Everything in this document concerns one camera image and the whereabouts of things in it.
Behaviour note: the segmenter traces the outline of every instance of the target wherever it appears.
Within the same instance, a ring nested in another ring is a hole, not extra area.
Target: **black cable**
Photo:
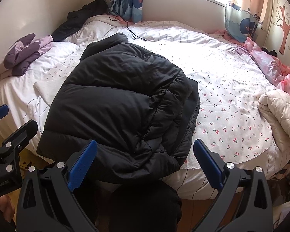
[[[128,21],[126,21],[125,19],[122,19],[122,20],[119,20],[119,19],[115,19],[115,20],[112,20],[111,19],[111,17],[110,17],[110,11],[111,11],[111,6],[112,6],[112,1],[111,0],[109,0],[110,2],[111,2],[111,4],[110,4],[110,6],[108,7],[108,17],[109,17],[109,19],[111,20],[111,21],[125,21],[126,23],[127,23],[127,30],[129,30],[130,31],[130,33],[131,33],[131,35],[135,38],[135,39],[137,39],[137,38],[140,38],[140,39],[142,39],[142,40],[144,40],[144,41],[147,41],[146,39],[144,39],[144,38],[141,38],[141,37],[139,37],[139,36],[137,36],[132,30],[130,30],[129,29],[129,22]]]

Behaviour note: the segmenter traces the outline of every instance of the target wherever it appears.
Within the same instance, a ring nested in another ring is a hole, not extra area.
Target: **jacket sleeve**
[[[95,55],[99,52],[109,49],[117,44],[123,44],[123,43],[128,43],[128,42],[129,42],[128,38],[123,33],[116,33],[115,35],[112,35],[101,41],[92,42],[84,50],[84,53],[82,54],[80,61],[84,60],[85,58],[89,56]]]

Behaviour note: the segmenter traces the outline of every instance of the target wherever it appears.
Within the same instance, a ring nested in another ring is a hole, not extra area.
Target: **black pants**
[[[162,181],[121,186],[111,196],[109,232],[176,232],[182,201]]]

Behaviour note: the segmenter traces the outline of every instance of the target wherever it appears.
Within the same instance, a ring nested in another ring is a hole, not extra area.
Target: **bed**
[[[8,137],[30,119],[38,123],[38,134],[27,146],[34,154],[49,111],[46,96],[35,86],[38,81],[54,81],[78,65],[86,46],[117,32],[130,42],[163,55],[179,66],[187,77],[199,83],[201,109],[193,140],[201,138],[225,161],[253,169],[261,166],[268,179],[290,160],[289,149],[279,149],[271,135],[271,127],[259,114],[259,97],[275,89],[248,55],[239,55],[236,44],[218,35],[191,28],[176,21],[145,21],[130,29],[126,23],[100,15],[89,18],[83,28],[34,61],[26,74],[0,82],[0,105],[10,112],[0,121],[0,134]],[[192,150],[181,169],[162,179],[182,199],[210,199],[217,194],[206,180]],[[117,186],[100,183],[112,190]]]

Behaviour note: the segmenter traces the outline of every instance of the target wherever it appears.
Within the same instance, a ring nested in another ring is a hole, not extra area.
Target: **folded black jacket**
[[[117,33],[86,48],[50,107],[37,152],[66,161],[93,138],[91,179],[160,179],[185,162],[199,108],[196,81]]]
[[[67,21],[61,24],[52,34],[54,42],[61,42],[70,35],[78,32],[85,21],[93,16],[102,15],[107,12],[108,6],[104,0],[95,0],[86,4],[78,11],[68,14]]]

